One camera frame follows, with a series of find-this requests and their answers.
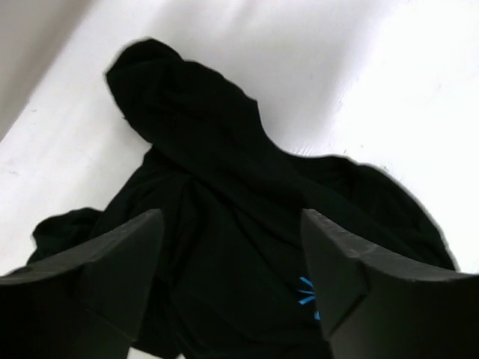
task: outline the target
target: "white surface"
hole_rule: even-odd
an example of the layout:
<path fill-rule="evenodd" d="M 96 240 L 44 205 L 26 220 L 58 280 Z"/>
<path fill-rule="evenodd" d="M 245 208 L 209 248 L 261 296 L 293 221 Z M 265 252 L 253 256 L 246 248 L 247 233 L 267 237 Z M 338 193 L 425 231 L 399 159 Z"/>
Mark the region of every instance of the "white surface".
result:
<path fill-rule="evenodd" d="M 389 172 L 479 272 L 478 19 L 473 0 L 96 0 L 0 143 L 0 272 L 39 221 L 103 208 L 141 163 L 103 72 L 143 36 L 258 99 L 285 150 Z"/>

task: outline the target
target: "blue logo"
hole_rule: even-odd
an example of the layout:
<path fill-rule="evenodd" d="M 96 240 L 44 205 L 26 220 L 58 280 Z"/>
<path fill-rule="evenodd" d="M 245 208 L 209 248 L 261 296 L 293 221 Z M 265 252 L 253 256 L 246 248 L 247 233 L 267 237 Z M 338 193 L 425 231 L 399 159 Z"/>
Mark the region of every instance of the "blue logo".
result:
<path fill-rule="evenodd" d="M 302 280 L 303 282 L 305 282 L 307 285 L 309 285 L 311 287 L 311 289 L 313 289 L 313 283 L 312 282 L 310 282 L 309 280 L 307 280 L 304 277 L 300 277 L 299 279 Z M 308 297 L 299 301 L 299 303 L 301 305 L 305 305 L 305 304 L 309 303 L 310 301 L 313 301 L 314 299 L 316 299 L 316 295 L 314 294 L 313 290 L 300 290 L 300 289 L 298 289 L 298 292 L 309 295 Z M 316 311 L 314 313 L 314 318 L 316 320 L 320 320 L 320 312 Z"/>

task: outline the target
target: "crumpled fabric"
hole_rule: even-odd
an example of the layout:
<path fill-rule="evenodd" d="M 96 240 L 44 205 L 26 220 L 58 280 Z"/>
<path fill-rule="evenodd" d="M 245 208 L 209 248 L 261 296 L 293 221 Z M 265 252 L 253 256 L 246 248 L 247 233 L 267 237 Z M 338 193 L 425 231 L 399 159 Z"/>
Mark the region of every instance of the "crumpled fabric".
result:
<path fill-rule="evenodd" d="M 441 233 L 397 183 L 344 157 L 281 151 L 257 102 L 216 71 L 146 39 L 122 51 L 106 81 L 152 147 L 104 211 L 76 209 L 39 224 L 30 262 L 161 209 L 162 250 L 136 348 L 166 359 L 331 358 L 320 313 L 305 300 L 304 208 L 454 269 Z"/>

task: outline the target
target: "black garment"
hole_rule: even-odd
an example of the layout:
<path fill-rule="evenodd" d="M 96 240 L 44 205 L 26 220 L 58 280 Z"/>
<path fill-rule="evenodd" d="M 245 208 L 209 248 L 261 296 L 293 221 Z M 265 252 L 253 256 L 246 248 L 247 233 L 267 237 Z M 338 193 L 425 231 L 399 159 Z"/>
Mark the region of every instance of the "black garment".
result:
<path fill-rule="evenodd" d="M 398 185 L 345 158 L 280 151 L 257 103 L 219 73 L 146 40 L 125 49 L 106 78 L 153 146 L 104 212 L 44 221 L 32 260 L 161 209 L 165 235 L 138 348 L 164 358 L 330 358 L 314 301 L 299 303 L 298 290 L 311 290 L 301 279 L 303 208 L 406 257 L 454 268 L 439 231 Z"/>

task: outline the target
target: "white wall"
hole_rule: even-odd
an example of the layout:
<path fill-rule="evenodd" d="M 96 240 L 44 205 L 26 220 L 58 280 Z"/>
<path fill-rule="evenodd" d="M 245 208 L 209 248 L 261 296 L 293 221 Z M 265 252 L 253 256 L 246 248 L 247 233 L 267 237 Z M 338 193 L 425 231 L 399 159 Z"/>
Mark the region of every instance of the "white wall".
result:
<path fill-rule="evenodd" d="M 0 1 L 0 138 L 90 0 Z"/>

